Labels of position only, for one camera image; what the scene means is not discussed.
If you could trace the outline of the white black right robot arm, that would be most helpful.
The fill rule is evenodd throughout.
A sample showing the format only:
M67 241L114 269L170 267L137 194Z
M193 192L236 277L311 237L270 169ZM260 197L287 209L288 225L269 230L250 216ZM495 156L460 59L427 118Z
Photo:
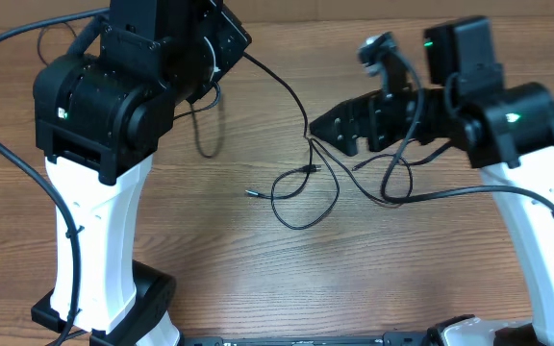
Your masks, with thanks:
M490 21L475 15L424 33L431 86L424 87L393 36L368 38L359 59L380 89L343 101L312 122L311 134L347 156L365 139L391 145L438 138L464 151L509 231L532 317L491 321L471 314L441 322L422 345L554 345L554 98L538 83L506 87Z

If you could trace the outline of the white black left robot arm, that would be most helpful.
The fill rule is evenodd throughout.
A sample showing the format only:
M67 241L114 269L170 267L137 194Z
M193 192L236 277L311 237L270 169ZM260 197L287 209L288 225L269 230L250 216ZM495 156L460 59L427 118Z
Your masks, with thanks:
M251 43L220 1L113 0L34 83L36 142L57 209L57 277L31 310L93 345L179 345L174 279L133 258L139 198L175 109Z

